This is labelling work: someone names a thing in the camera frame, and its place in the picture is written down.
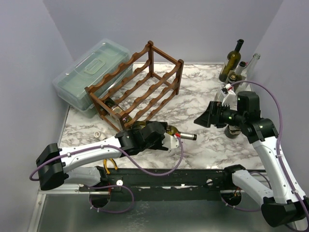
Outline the clear square glass bottle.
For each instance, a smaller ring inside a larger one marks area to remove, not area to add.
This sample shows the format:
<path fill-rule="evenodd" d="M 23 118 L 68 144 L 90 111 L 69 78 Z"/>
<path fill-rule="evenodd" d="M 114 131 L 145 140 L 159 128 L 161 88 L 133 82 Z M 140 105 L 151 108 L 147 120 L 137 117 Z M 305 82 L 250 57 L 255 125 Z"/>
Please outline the clear square glass bottle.
<path fill-rule="evenodd" d="M 235 93 L 232 85 L 223 84 L 218 88 L 214 101 L 221 102 L 222 104 L 230 104 L 234 97 Z"/>

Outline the green bottle cream label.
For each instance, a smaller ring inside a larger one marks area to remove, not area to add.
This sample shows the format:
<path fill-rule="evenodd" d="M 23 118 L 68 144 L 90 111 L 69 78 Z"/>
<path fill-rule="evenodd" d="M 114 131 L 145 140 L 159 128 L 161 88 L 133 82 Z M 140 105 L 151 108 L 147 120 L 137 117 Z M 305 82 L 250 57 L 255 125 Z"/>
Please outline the green bottle cream label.
<path fill-rule="evenodd" d="M 224 130 L 225 136 L 229 139 L 235 139 L 242 134 L 239 127 L 227 125 Z"/>

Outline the green bottle grey label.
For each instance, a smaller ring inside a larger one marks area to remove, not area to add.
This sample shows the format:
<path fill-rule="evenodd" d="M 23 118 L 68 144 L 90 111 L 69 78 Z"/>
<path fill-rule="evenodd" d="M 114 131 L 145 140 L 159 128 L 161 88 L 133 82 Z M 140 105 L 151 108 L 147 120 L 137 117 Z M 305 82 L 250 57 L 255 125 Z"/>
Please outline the green bottle grey label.
<path fill-rule="evenodd" d="M 152 122 L 158 122 L 163 125 L 163 127 L 166 129 L 166 133 L 171 135 L 171 136 L 177 136 L 180 137 L 181 139 L 186 139 L 186 140 L 197 140 L 197 135 L 194 133 L 188 133 L 188 132 L 180 132 L 175 126 L 169 125 L 167 122 L 162 122 L 162 121 L 136 121 L 134 122 L 130 128 L 131 129 L 142 129 L 144 128 L 147 124 L 150 124 Z"/>

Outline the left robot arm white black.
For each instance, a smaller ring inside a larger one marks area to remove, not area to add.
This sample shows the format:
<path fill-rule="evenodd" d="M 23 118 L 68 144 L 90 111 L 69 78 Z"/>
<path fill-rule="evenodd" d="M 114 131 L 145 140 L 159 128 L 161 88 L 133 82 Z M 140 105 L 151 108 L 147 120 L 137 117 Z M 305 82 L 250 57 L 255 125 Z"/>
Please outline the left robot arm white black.
<path fill-rule="evenodd" d="M 52 190 L 65 183 L 68 172 L 83 165 L 125 154 L 133 156 L 146 149 L 167 151 L 163 146 L 167 128 L 167 122 L 142 121 L 101 142 L 69 148 L 49 144 L 36 159 L 34 172 L 38 173 L 38 178 L 33 178 L 33 174 L 29 178 L 39 181 L 41 190 Z"/>

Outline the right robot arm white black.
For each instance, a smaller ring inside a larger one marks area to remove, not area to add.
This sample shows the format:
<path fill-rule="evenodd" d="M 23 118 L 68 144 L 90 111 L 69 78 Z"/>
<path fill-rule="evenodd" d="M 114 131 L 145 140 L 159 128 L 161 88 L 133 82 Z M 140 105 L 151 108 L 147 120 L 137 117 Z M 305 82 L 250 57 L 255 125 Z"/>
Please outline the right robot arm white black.
<path fill-rule="evenodd" d="M 261 208 L 265 221 L 271 227 L 300 221 L 307 216 L 309 199 L 289 168 L 281 146 L 279 133 L 273 122 L 261 117 L 259 96 L 252 91 L 237 95 L 237 110 L 219 101 L 211 101 L 206 111 L 194 120 L 205 128 L 214 125 L 238 127 L 258 153 L 271 188 L 255 179 L 240 165 L 224 169 L 222 184 L 227 189 L 239 187 Z"/>

